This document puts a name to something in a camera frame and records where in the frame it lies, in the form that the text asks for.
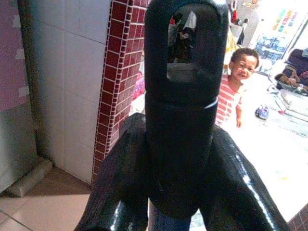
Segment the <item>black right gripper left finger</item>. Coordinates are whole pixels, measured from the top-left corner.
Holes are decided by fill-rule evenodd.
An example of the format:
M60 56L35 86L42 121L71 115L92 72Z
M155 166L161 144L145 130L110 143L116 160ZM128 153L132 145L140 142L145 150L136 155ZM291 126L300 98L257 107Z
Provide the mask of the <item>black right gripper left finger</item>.
M148 225L145 115L127 117L100 165L76 231L144 231Z

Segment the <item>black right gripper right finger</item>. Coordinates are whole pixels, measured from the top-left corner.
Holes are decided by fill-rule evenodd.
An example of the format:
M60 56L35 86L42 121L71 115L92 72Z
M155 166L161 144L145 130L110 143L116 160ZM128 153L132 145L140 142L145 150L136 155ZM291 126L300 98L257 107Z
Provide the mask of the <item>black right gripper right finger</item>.
M228 132L215 127L200 211L208 231L288 231L254 166Z

